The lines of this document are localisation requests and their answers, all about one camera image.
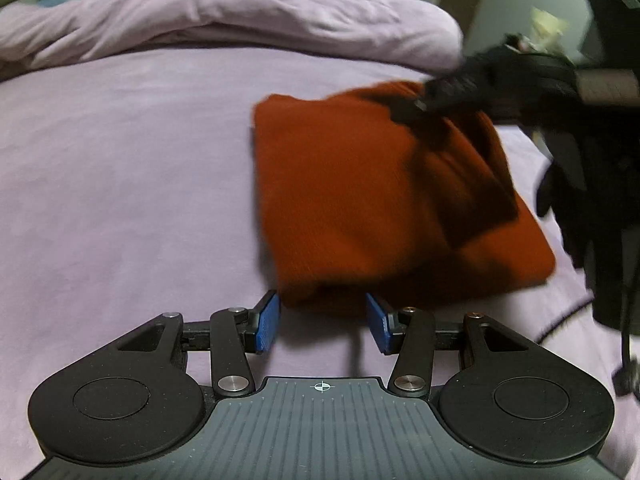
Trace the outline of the rust red knit cardigan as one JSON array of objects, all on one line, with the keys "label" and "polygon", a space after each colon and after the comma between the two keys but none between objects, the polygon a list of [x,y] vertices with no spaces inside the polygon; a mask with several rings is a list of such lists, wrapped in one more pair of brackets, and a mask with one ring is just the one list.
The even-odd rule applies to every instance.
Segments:
[{"label": "rust red knit cardigan", "polygon": [[443,306],[544,284],[555,258],[481,112],[390,81],[254,109],[258,210],[290,307],[373,292]]}]

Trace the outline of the lilac rumpled duvet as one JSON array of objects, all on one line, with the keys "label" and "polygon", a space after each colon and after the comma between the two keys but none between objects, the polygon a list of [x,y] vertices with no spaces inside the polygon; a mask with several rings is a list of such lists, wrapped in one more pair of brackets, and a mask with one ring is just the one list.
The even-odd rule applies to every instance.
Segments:
[{"label": "lilac rumpled duvet", "polygon": [[259,44],[444,72],[457,21],[422,0],[72,0],[1,10],[1,75],[171,44]]}]

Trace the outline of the cream paper bouquet wrap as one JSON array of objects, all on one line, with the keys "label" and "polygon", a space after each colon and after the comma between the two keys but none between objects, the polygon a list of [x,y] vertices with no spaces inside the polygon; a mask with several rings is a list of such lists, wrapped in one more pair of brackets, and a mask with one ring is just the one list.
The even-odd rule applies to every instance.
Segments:
[{"label": "cream paper bouquet wrap", "polygon": [[530,11],[530,24],[532,27],[529,39],[538,48],[551,48],[570,28],[570,23],[567,20],[538,8],[533,8]]}]

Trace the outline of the lilac bed sheet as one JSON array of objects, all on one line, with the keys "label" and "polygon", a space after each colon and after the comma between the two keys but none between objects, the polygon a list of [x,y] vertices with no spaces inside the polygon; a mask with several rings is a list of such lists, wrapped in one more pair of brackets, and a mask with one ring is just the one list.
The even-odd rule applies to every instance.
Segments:
[{"label": "lilac bed sheet", "polygon": [[[423,74],[256,48],[146,49],[1,83],[1,479],[42,461],[27,420],[46,378],[164,312],[208,320],[273,286],[253,196],[252,111]],[[531,340],[589,295],[555,258],[544,286],[438,309]],[[254,377],[390,376],[366,326],[283,310]]]}]

